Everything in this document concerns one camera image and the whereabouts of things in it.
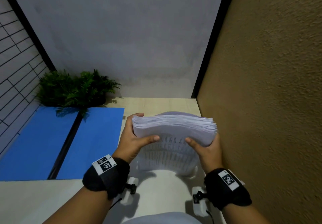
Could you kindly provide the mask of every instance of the blue board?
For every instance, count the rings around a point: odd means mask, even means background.
[[[0,181],[46,180],[76,116],[40,107],[0,160]]]
[[[82,121],[56,179],[82,179],[92,162],[114,153],[124,108],[90,108]]]

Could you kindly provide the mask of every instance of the white wall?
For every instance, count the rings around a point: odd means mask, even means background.
[[[17,0],[57,69],[190,98],[221,0]]]
[[[39,104],[39,77],[49,71],[7,0],[0,0],[0,157]]]

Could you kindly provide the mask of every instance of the cable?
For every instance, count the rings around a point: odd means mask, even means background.
[[[212,220],[212,224],[215,224],[215,222],[213,221],[213,217],[212,217],[211,213],[209,211],[207,211],[207,210],[206,210],[206,212],[207,212],[208,215],[210,215],[211,220]]]
[[[119,198],[111,207],[110,207],[110,209],[112,209],[112,207],[117,203],[117,202],[119,202],[119,201],[121,201],[122,200],[122,198]]]

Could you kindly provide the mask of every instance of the brown wall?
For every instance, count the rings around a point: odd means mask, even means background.
[[[322,0],[232,0],[197,97],[274,223],[322,223]]]

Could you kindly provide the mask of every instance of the hand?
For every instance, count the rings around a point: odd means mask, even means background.
[[[214,169],[223,168],[219,133],[208,147],[201,146],[191,138],[186,138],[185,141],[199,155],[201,167],[206,175]]]
[[[125,128],[121,134],[119,145],[112,155],[112,157],[121,158],[129,164],[138,155],[143,146],[160,140],[160,137],[156,135],[145,138],[138,138],[135,136],[132,126],[132,118],[135,115],[142,117],[144,114],[137,113],[127,118]]]

